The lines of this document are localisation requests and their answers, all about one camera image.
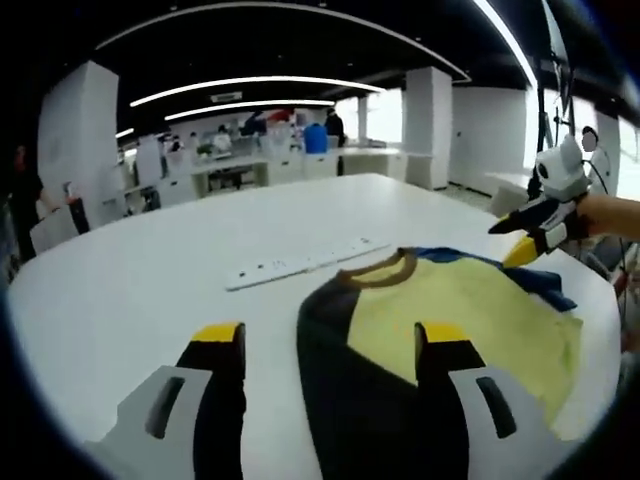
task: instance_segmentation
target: desk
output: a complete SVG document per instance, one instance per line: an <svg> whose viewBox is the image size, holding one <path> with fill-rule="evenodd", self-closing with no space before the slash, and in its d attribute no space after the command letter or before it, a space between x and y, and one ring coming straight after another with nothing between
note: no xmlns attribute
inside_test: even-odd
<svg viewBox="0 0 640 480"><path fill-rule="evenodd" d="M9 288L19 344L36 386L76 439L98 440L116 406L205 325L247 325L247 480L321 478L302 399L296 320L336 274L399 245L450 246L503 258L518 233L489 236L488 213L379 175L280 185L126 218L27 263ZM280 258L369 236L393 247L254 288L227 292L247 258ZM581 368L556 426L580 435L613 399L620 321L611 285L560 251L532 268L562 275L584 320Z"/></svg>
<svg viewBox="0 0 640 480"><path fill-rule="evenodd" d="M397 148L347 147L333 152L343 158L345 175L378 173L401 182L407 180L407 155Z"/></svg>
<svg viewBox="0 0 640 480"><path fill-rule="evenodd" d="M514 192L525 192L529 185L531 175L524 175L518 173L485 173L485 177L488 177L495 181L496 188L509 188Z"/></svg>
<svg viewBox="0 0 640 480"><path fill-rule="evenodd" d="M201 175L216 172L218 170L224 170L225 168L250 167L268 162L269 160L261 155L243 155L224 160L213 160L207 163L199 163L187 169L183 175Z"/></svg>

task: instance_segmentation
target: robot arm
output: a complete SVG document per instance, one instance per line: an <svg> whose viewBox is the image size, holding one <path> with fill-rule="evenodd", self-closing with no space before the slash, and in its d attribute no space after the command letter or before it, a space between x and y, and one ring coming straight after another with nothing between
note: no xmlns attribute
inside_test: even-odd
<svg viewBox="0 0 640 480"><path fill-rule="evenodd" d="M575 139L567 135L561 145L540 152L535 168L542 183L542 195L489 230L491 234L527 231L527 236L505 258L505 267L531 263L566 240L588 235L587 221L578 215L576 207L588 192L589 180Z"/></svg>

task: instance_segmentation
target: brown collar trim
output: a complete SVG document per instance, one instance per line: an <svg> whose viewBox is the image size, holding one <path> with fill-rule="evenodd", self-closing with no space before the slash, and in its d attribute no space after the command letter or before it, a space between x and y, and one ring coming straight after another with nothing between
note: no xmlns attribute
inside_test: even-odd
<svg viewBox="0 0 640 480"><path fill-rule="evenodd" d="M404 266L402 270L393 275L389 275L387 278L383 278L381 280L375 280L371 282L366 282L362 280L357 280L354 277L358 277L360 275L364 275L365 273L375 272L381 268L391 267L398 262L404 259ZM350 285L356 288L380 288L380 287L390 287L392 285L397 285L399 283L408 280L413 272L416 270L416 266L418 265L418 258L415 254L405 248L399 248L396 253L394 253L391 257L383 260L381 262L375 263L368 267L358 268L356 270L340 270L336 279L345 285Z"/></svg>

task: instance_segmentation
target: floor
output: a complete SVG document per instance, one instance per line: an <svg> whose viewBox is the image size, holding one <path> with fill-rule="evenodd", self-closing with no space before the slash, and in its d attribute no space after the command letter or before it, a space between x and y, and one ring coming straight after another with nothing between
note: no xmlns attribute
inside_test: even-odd
<svg viewBox="0 0 640 480"><path fill-rule="evenodd" d="M491 204L491 197L456 185L449 185L445 190L438 190L438 193L484 211L489 210Z"/></svg>

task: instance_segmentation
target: white robot part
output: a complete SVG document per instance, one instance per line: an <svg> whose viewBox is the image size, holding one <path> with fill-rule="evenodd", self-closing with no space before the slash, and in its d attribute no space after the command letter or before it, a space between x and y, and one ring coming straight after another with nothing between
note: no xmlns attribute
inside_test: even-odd
<svg viewBox="0 0 640 480"><path fill-rule="evenodd" d="M582 151L575 138L567 135L562 144L540 152L536 169L545 196L568 202L589 188L582 166Z"/></svg>

